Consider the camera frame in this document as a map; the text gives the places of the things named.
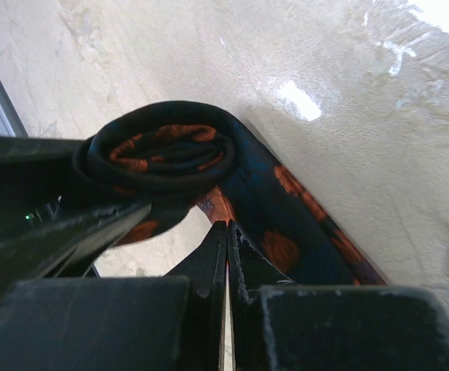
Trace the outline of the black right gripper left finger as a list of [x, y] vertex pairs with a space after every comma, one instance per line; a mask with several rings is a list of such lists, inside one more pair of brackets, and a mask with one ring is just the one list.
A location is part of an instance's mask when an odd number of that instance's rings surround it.
[[221, 370], [227, 227], [162, 277], [15, 284], [0, 302], [0, 370]]

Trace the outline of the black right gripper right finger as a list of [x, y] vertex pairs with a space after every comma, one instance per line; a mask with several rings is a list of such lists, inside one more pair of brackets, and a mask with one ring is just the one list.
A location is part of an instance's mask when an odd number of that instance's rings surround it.
[[306, 286], [228, 228], [236, 370], [449, 370], [449, 318], [429, 291]]

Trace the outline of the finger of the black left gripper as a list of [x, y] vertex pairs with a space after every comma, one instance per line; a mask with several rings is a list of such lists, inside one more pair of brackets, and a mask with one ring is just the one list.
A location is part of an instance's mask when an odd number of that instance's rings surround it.
[[150, 212], [86, 179], [80, 140], [0, 136], [0, 298], [16, 281], [83, 274]]

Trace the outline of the black orange floral tie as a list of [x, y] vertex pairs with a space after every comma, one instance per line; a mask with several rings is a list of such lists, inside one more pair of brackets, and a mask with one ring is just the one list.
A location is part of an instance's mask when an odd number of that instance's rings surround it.
[[315, 197], [231, 113], [192, 101], [139, 108], [73, 156], [63, 209], [140, 201], [150, 213], [122, 243], [155, 237], [199, 207], [238, 223], [259, 252], [301, 284], [383, 279]]

